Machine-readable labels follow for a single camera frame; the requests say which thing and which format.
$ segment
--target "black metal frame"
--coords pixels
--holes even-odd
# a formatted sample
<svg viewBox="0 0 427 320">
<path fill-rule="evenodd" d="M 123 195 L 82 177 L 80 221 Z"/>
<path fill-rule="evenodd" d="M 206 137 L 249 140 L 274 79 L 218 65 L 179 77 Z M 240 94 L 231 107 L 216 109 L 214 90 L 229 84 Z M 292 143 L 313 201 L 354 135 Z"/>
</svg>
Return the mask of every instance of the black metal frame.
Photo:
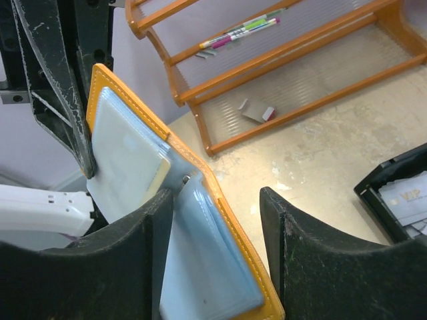
<svg viewBox="0 0 427 320">
<path fill-rule="evenodd" d="M 164 189 L 64 249 L 0 242 L 0 319 L 161 320 L 172 217 L 173 193 Z"/>
<path fill-rule="evenodd" d="M 36 121 L 95 173 L 85 121 L 91 70 L 113 68 L 111 0 L 0 0 L 6 103 L 29 101 Z"/>
<path fill-rule="evenodd" d="M 427 236 L 383 246 L 260 191 L 270 277 L 286 320 L 425 319 Z"/>
</svg>

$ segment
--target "wallet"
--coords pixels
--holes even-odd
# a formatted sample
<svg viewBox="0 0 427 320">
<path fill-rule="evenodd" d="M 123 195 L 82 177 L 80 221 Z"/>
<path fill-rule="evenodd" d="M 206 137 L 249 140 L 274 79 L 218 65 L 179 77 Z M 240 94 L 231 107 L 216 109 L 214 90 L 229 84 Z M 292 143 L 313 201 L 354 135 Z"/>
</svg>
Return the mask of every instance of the wallet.
<svg viewBox="0 0 427 320">
<path fill-rule="evenodd" d="M 283 319 L 270 277 L 215 175 L 102 64 L 93 66 L 86 120 L 97 163 L 87 189 L 108 223 L 160 189 L 173 191 L 163 320 Z"/>
</svg>

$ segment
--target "screw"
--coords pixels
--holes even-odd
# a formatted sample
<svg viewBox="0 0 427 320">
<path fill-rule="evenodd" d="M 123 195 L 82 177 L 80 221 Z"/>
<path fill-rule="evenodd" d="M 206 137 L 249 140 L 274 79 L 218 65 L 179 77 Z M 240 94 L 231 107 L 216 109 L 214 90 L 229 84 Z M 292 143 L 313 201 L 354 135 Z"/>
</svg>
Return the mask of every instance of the screw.
<svg viewBox="0 0 427 320">
<path fill-rule="evenodd" d="M 189 179 L 190 179 L 189 175 L 184 175 L 183 178 L 182 178 L 183 184 L 186 184 L 189 181 Z"/>
<path fill-rule="evenodd" d="M 44 71 L 43 71 L 43 70 L 41 70 L 41 69 L 40 69 L 37 73 L 39 74 L 39 77 L 40 77 L 40 78 L 42 78 L 42 79 L 46 79 L 46 74 L 44 73 Z"/>
<path fill-rule="evenodd" d="M 20 95 L 15 95 L 13 97 L 14 102 L 21 102 L 23 100 L 23 98 Z"/>
</svg>

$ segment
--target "green pen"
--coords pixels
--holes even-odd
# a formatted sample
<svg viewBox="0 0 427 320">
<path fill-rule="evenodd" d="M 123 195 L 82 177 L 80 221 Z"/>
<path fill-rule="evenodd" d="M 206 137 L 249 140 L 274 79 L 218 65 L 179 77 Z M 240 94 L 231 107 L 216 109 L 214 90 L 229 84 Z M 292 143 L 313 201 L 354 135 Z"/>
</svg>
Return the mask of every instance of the green pen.
<svg viewBox="0 0 427 320">
<path fill-rule="evenodd" d="M 283 12 L 283 10 L 285 10 L 285 9 L 278 9 L 278 10 L 269 12 L 265 15 L 261 15 L 259 17 L 253 18 L 249 21 L 246 21 L 243 25 L 238 25 L 237 27 L 230 29 L 229 31 L 227 31 L 227 33 L 238 30 L 238 29 L 242 29 L 242 28 L 245 28 L 246 30 L 250 30 L 250 29 L 257 27 L 258 25 L 261 25 L 261 24 L 265 23 L 266 21 L 274 18 L 275 16 L 280 15 Z"/>
</svg>

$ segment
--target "orange stitching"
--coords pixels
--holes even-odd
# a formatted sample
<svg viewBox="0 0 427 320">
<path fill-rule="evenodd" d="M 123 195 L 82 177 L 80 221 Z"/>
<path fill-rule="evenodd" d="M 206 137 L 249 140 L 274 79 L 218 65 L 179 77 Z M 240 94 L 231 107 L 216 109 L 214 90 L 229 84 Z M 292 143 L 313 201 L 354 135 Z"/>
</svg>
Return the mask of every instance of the orange stitching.
<svg viewBox="0 0 427 320">
<path fill-rule="evenodd" d="M 142 113 L 142 117 L 147 121 L 147 122 L 149 122 L 149 123 L 151 123 L 157 130 L 159 130 L 162 134 L 164 134 L 166 137 L 167 137 L 167 133 L 161 128 L 161 127 L 159 127 L 158 125 L 157 125 L 157 123 L 155 123 L 155 122 L 153 122 L 152 120 L 151 120 L 151 118 L 147 115 L 147 113 L 139 106 L 139 105 L 136 105 L 135 103 L 133 103 L 133 101 L 132 101 L 132 99 L 130 98 L 130 96 L 125 92 L 125 91 L 122 91 L 121 89 L 120 89 L 120 87 L 118 87 L 110 78 L 108 78 L 106 75 L 104 75 L 102 72 L 100 72 L 100 71 L 98 71 L 98 70 L 96 70 L 95 71 L 95 76 L 93 77 L 93 91 L 95 91 L 95 88 L 96 88 L 96 77 L 98 76 L 98 75 L 101 75 L 101 77 L 103 77 L 105 80 L 107 80 L 107 82 L 112 86 L 112 87 L 114 87 L 114 88 L 116 88 L 122 95 L 124 95 L 128 100 L 129 100 L 129 102 L 130 102 L 130 105 L 134 108 L 134 109 L 138 109 L 138 110 L 140 110 L 141 111 L 141 113 Z M 94 96 L 94 94 L 92 94 L 91 95 L 91 105 L 93 105 L 93 96 Z M 89 118 L 91 119 L 91 115 L 92 115 L 92 112 L 93 112 L 93 109 L 96 109 L 96 107 L 95 108 L 91 108 L 90 110 L 89 110 Z"/>
</svg>

